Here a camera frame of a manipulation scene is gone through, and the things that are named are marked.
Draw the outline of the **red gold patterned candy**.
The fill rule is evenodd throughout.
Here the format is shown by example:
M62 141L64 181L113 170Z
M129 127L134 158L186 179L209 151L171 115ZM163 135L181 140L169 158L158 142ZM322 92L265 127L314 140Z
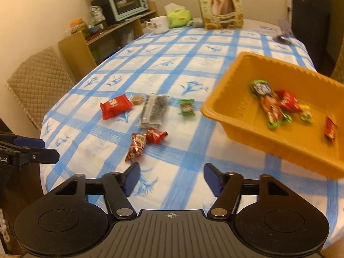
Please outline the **red gold patterned candy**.
M125 162L132 161L142 156L146 146L145 133L133 133L131 136L131 144L125 157Z

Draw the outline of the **black seaweed snack packet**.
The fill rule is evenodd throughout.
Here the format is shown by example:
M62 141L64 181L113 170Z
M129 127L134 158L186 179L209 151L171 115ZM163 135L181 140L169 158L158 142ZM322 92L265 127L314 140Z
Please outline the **black seaweed snack packet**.
M139 119L139 127L143 129L157 129L163 122L168 103L168 95L147 95Z

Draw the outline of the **red candy packet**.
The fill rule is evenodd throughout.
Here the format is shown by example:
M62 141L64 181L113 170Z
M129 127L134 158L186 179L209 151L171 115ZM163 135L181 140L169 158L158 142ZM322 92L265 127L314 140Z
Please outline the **red candy packet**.
M168 133L166 131L150 128L146 131L145 135L147 143L158 145L168 136Z

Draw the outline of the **quilted beige chair left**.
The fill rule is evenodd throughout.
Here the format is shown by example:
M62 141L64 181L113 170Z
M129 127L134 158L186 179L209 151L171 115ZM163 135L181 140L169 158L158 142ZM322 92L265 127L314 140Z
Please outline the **quilted beige chair left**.
M44 115L73 86L72 78L53 47L29 56L6 81L9 92L38 130Z

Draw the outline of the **large red snack packet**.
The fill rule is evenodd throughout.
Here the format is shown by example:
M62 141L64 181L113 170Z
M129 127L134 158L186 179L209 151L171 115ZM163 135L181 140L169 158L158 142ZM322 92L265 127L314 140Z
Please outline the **large red snack packet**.
M109 101L100 104L102 119L108 120L116 117L121 113L128 111L133 106L133 103L124 94L110 99Z

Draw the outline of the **blue white checked tablecloth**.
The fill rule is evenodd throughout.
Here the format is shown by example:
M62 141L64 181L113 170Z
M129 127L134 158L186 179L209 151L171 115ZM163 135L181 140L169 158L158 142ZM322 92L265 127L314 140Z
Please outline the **blue white checked tablecloth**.
M218 123L201 114L208 94L244 51L314 69L303 43L292 39L292 45L281 45L257 30L182 27L145 34L93 69L47 112L41 138L58 151L60 160L41 165L43 191L76 173L99 178L124 171L131 136L139 132L142 107L103 120L100 104L122 94L166 94L169 106L161 129L168 136L158 146L147 145L138 160L141 176L130 197L135 209L208 210L215 197L203 179L203 166L210 162L248 179L272 175L326 215L328 245L341 239L342 181L232 141ZM194 99L194 116L180 115L181 99Z

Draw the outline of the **small brown cookie packet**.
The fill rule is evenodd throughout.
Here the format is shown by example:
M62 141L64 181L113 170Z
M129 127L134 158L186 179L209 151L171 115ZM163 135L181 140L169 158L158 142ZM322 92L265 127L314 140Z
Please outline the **small brown cookie packet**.
M130 101L133 103L133 105L141 105L145 102L145 99L146 97L144 95L136 94L130 98Z

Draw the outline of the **green long peanut packet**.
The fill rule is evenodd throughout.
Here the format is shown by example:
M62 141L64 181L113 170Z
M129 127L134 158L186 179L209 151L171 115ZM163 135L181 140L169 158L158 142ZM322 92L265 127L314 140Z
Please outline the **green long peanut packet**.
M291 123L290 115L284 113L278 106L278 101L273 96L273 91L267 81L254 80L249 85L250 93L259 101L263 109L270 130L275 129L285 123Z

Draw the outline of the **red snack packet in tray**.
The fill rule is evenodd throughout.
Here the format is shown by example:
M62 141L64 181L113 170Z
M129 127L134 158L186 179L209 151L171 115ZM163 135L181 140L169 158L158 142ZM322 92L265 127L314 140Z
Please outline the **red snack packet in tray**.
M299 103L296 99L296 95L288 90L275 90L276 95L278 96L278 106L287 112L302 112L302 109L299 106Z

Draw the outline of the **wooden shelf unit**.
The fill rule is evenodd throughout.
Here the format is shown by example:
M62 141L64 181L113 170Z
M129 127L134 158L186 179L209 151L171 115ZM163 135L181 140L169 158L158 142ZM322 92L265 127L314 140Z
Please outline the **wooden shelf unit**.
M148 31L145 21L158 15L156 3L150 1L148 5L148 11L112 25L95 37L86 39L77 32L58 43L74 82L79 82L104 60Z

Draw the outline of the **small red candy in tray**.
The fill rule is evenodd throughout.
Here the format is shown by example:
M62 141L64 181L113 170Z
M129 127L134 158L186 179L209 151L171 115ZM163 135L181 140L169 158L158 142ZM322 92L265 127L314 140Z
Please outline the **small red candy in tray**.
M330 141L335 141L336 134L337 134L337 125L333 122L330 117L326 117L325 119L325 128L324 128L324 135Z

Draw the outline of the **grey small pouch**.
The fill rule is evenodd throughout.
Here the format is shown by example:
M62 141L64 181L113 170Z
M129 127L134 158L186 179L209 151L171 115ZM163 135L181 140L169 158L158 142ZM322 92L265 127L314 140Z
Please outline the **grey small pouch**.
M204 27L203 19L201 17L196 17L187 23L188 27L201 28Z

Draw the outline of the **white mug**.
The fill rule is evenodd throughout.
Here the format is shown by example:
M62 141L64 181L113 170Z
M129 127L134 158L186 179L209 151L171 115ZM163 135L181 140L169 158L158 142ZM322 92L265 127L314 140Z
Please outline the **white mug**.
M154 34L162 34L169 31L169 24L166 16L152 18L146 22L146 27Z

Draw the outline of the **mint toaster oven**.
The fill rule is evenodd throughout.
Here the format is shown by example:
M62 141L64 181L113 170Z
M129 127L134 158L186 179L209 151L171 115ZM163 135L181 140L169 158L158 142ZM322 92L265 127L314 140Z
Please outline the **mint toaster oven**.
M117 24L149 9L148 0L94 0L91 5L102 9L108 25Z

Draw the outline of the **sunflower seed box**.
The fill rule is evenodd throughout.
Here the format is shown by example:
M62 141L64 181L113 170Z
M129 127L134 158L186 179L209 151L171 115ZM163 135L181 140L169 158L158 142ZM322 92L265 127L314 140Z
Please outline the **sunflower seed box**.
M242 0L198 0L206 30L241 29Z

